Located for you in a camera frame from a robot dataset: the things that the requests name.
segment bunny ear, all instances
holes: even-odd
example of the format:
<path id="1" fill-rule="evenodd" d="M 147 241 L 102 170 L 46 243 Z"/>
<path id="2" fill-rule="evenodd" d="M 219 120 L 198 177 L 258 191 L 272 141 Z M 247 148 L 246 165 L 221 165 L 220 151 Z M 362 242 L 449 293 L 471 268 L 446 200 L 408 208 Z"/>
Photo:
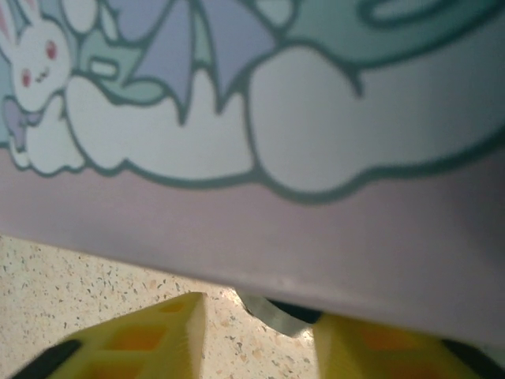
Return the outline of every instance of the bunny ear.
<path id="1" fill-rule="evenodd" d="M 0 0 L 0 49 L 7 59 L 11 59 L 16 45 L 16 29 L 7 0 Z"/>
<path id="2" fill-rule="evenodd" d="M 30 24 L 40 21 L 39 0 L 17 0 L 17 3 Z"/>

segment bunny's red eye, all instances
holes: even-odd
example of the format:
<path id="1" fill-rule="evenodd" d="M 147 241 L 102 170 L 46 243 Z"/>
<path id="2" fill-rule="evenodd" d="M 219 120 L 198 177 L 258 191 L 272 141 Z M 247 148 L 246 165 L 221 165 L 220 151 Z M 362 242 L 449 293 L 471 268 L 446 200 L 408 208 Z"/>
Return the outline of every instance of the bunny's red eye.
<path id="1" fill-rule="evenodd" d="M 32 83 L 32 75 L 29 69 L 24 69 L 21 73 L 21 83 L 23 83 L 23 87 L 29 87 Z"/>
<path id="2" fill-rule="evenodd" d="M 56 43 L 53 41 L 47 41 L 46 43 L 46 54 L 47 57 L 51 60 L 54 61 L 56 59 L 56 54 L 58 53 L 58 50 L 56 49 Z"/>

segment speckled floor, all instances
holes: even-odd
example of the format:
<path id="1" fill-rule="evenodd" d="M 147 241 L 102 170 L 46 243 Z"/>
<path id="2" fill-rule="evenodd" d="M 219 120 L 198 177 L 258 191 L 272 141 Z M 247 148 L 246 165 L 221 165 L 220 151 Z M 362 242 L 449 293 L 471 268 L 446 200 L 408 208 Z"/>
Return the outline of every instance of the speckled floor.
<path id="1" fill-rule="evenodd" d="M 188 291 L 208 294 L 203 379 L 317 377 L 310 332 L 264 327 L 233 290 L 0 237 L 0 377 L 78 329 Z"/>

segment printed artwork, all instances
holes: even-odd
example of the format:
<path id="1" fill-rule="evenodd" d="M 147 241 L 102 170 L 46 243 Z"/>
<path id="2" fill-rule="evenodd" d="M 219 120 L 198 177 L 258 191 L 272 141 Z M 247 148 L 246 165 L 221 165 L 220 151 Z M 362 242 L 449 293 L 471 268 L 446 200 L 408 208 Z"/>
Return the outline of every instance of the printed artwork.
<path id="1" fill-rule="evenodd" d="M 300 202 L 505 143 L 501 0 L 0 0 L 20 170 Z"/>

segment yellow plastic object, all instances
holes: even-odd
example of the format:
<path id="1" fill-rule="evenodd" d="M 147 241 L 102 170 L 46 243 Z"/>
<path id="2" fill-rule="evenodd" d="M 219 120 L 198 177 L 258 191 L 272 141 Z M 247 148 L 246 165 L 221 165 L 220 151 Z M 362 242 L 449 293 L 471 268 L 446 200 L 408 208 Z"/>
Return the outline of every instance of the yellow plastic object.
<path id="1" fill-rule="evenodd" d="M 196 379 L 204 296 L 190 293 L 76 332 L 82 347 L 50 379 Z"/>
<path id="2" fill-rule="evenodd" d="M 440 341 L 324 315 L 314 325 L 321 379 L 478 379 Z"/>

